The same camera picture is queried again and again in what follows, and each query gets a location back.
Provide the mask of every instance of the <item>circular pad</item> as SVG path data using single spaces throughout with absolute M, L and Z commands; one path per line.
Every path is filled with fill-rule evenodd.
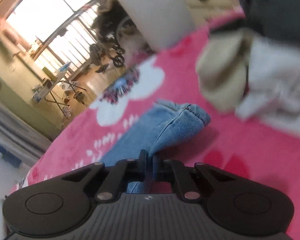
M 294 212 L 282 192 L 254 182 L 223 182 L 207 201 L 212 219 L 229 231 L 246 236 L 285 232 Z
M 27 209 L 34 214 L 47 215 L 57 212 L 63 205 L 63 199 L 53 193 L 41 193 L 26 201 Z
M 47 180 L 20 189 L 3 204 L 3 216 L 12 231 L 31 237 L 61 235 L 88 217 L 90 201 L 75 182 Z

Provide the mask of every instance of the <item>curtain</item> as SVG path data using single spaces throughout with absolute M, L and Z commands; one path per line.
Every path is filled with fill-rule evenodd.
M 46 152 L 51 142 L 0 103 L 0 145 L 32 166 Z

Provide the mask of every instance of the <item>metal rivet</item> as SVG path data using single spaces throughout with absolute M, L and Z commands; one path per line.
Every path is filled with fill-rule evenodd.
M 198 199 L 200 197 L 200 194 L 195 191 L 189 191 L 185 194 L 186 199 Z
M 111 199 L 113 196 L 110 192 L 102 192 L 100 194 L 98 194 L 97 198 L 101 199 L 101 200 L 109 200 Z

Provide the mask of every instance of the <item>bed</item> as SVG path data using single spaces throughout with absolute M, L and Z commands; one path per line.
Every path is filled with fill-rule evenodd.
M 241 16 L 233 12 L 210 26 Z M 159 98 L 197 104 L 211 116 L 210 125 L 165 157 L 189 166 L 205 162 L 286 193 L 295 206 L 287 233 L 300 240 L 300 137 L 258 119 L 241 122 L 233 114 L 220 115 L 202 97 L 194 66 L 208 33 L 204 26 L 140 64 L 138 83 L 116 104 L 94 101 L 56 138 L 16 189 L 99 161 Z

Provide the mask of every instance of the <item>blue jeans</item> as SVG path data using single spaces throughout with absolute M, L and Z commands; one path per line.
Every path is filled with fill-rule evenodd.
M 122 159 L 137 159 L 142 149 L 152 158 L 156 152 L 196 135 L 209 123 L 210 116 L 197 105 L 177 105 L 159 100 L 117 141 L 101 161 L 106 166 L 113 166 Z M 128 185 L 127 192 L 143 193 L 145 189 L 144 183 L 132 182 Z

